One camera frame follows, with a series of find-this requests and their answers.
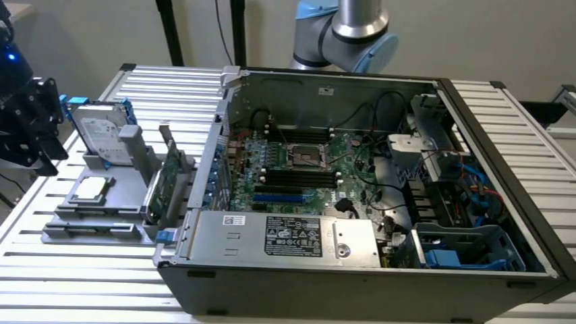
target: black pole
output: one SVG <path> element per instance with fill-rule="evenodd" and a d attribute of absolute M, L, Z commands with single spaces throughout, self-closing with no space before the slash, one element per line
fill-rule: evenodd
<path fill-rule="evenodd" d="M 165 42 L 167 44 L 167 52 L 170 53 L 171 65 L 183 66 L 178 29 L 175 27 L 175 19 L 173 18 L 171 0 L 155 0 L 155 6 L 158 8 L 161 26 L 163 27 Z"/>
<path fill-rule="evenodd" d="M 243 10 L 245 10 L 245 0 L 230 0 L 233 64 L 238 66 L 246 66 Z"/>

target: sticker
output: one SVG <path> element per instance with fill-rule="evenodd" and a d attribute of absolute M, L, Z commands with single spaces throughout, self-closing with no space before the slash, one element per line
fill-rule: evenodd
<path fill-rule="evenodd" d="M 333 96 L 333 89 L 331 88 L 318 88 L 317 94 L 321 96 Z"/>
<path fill-rule="evenodd" d="M 79 122 L 95 154 L 110 164 L 131 165 L 126 145 L 117 137 L 119 130 L 114 123 L 95 118 L 81 118 Z"/>
<path fill-rule="evenodd" d="M 223 215 L 222 225 L 243 225 L 245 216 L 243 215 Z"/>
<path fill-rule="evenodd" d="M 322 257 L 319 219 L 266 217 L 263 252 L 286 257 Z"/>

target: white wall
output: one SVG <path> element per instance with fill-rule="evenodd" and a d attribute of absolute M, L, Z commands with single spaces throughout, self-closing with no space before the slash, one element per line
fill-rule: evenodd
<path fill-rule="evenodd" d="M 97 95 L 122 62 L 169 64 L 153 0 L 9 1 L 35 8 L 17 23 L 17 41 L 62 92 Z M 222 66 L 213 0 L 173 1 L 186 64 Z M 233 55 L 227 0 L 218 1 Z M 246 0 L 249 65 L 287 66 L 295 3 Z M 399 48 L 383 73 L 501 80 L 521 99 L 546 99 L 576 83 L 576 1 L 386 0 L 386 9 Z"/>
<path fill-rule="evenodd" d="M 170 63 L 153 0 L 9 0 L 34 13 L 14 24 L 34 74 L 61 93 L 95 98 L 125 62 Z"/>
<path fill-rule="evenodd" d="M 247 64 L 286 67 L 297 0 L 246 0 Z M 183 0 L 187 61 L 218 66 L 225 55 L 213 0 Z M 219 0 L 230 47 L 227 1 Z M 576 83 L 573 0 L 387 0 L 399 48 L 387 74 L 501 80 L 522 99 L 547 99 Z"/>

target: power supply label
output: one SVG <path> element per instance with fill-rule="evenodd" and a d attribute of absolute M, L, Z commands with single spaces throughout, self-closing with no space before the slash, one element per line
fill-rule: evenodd
<path fill-rule="evenodd" d="M 285 257 L 322 257 L 319 219 L 266 217 L 263 252 Z"/>

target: motherboard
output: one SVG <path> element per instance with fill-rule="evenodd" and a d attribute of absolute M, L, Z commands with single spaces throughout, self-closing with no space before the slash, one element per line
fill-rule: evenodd
<path fill-rule="evenodd" d="M 370 218 L 361 205 L 374 187 L 358 179 L 375 181 L 367 140 L 327 130 L 237 131 L 227 143 L 229 210 Z M 357 213 L 337 210 L 342 199 Z"/>

